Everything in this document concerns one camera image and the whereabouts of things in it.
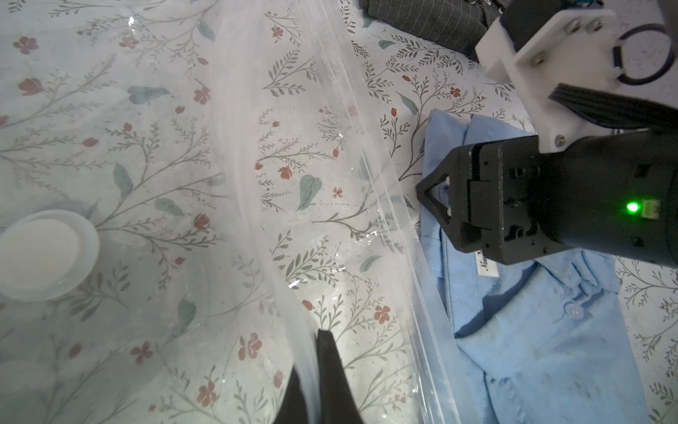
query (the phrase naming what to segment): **blue shirt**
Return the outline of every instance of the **blue shirt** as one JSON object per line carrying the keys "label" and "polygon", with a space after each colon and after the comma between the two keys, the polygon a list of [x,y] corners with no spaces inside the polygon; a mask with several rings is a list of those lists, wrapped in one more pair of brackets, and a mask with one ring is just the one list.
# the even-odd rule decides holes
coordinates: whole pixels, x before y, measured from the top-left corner
{"label": "blue shirt", "polygon": [[[529,135],[494,118],[434,110],[424,175],[454,147]],[[447,187],[435,189],[447,204]],[[614,259],[581,249],[478,275],[422,209],[422,245],[483,424],[643,423],[645,399],[617,299]]]}

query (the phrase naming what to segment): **green led light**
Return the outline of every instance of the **green led light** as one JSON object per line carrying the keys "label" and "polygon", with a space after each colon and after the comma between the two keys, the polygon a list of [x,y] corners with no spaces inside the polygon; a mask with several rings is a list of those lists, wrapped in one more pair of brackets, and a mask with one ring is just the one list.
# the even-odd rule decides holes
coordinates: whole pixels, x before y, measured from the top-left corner
{"label": "green led light", "polygon": [[634,214],[634,213],[638,212],[639,209],[640,209],[640,206],[638,205],[638,203],[636,203],[634,201],[626,204],[626,210],[628,210],[630,214]]}

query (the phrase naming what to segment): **gray striped fabric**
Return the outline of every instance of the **gray striped fabric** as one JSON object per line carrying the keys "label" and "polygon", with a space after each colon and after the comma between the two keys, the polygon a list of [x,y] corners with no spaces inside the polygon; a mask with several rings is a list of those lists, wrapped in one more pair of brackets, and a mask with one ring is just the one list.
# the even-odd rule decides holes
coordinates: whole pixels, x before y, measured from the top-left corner
{"label": "gray striped fabric", "polygon": [[[508,0],[501,0],[507,5]],[[475,59],[475,45],[499,17],[496,4],[484,0],[360,0],[379,20]]]}

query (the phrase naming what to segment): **clear plastic bag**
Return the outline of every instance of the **clear plastic bag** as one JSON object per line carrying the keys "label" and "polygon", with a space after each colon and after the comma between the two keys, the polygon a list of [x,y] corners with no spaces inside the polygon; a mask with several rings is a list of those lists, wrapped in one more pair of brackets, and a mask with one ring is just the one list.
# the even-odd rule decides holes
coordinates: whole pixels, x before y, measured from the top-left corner
{"label": "clear plastic bag", "polygon": [[22,4],[0,227],[71,210],[101,251],[0,295],[7,422],[270,423],[293,364],[317,417],[317,328],[366,423],[477,420],[335,3]]}

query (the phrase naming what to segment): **shirt button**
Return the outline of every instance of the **shirt button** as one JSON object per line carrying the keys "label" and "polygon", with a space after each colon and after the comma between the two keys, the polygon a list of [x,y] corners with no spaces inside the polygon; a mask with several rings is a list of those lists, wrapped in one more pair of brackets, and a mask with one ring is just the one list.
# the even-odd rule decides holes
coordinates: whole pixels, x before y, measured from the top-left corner
{"label": "shirt button", "polygon": [[570,316],[573,320],[583,320],[584,319],[584,308],[576,303],[568,303],[565,305],[565,313]]}

